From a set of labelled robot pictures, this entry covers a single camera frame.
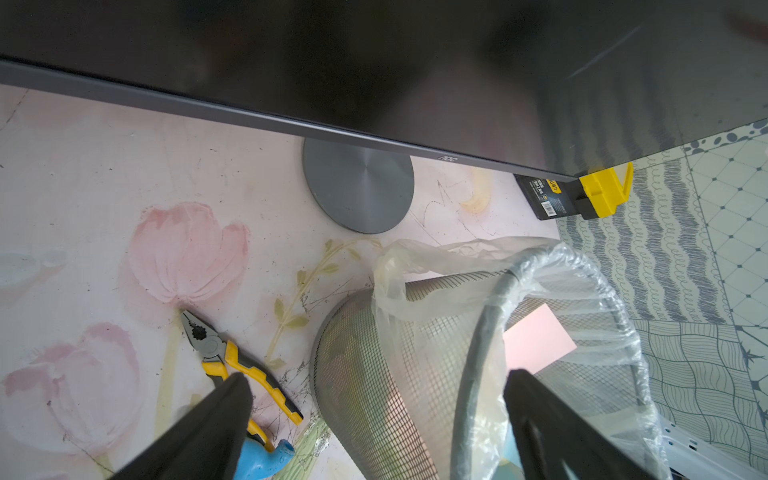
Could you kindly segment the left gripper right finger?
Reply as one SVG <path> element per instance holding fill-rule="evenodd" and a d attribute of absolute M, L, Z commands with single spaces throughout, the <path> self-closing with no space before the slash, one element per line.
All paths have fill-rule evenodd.
<path fill-rule="evenodd" d="M 641 368 L 517 369 L 504 400 L 528 479 L 660 476 L 660 421 Z"/>

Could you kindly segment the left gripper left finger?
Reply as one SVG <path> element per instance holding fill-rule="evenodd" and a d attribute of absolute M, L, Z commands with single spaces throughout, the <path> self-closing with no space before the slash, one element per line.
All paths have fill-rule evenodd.
<path fill-rule="evenodd" d="M 252 395 L 245 376 L 231 375 L 115 479 L 232 479 L 246 439 Z"/>

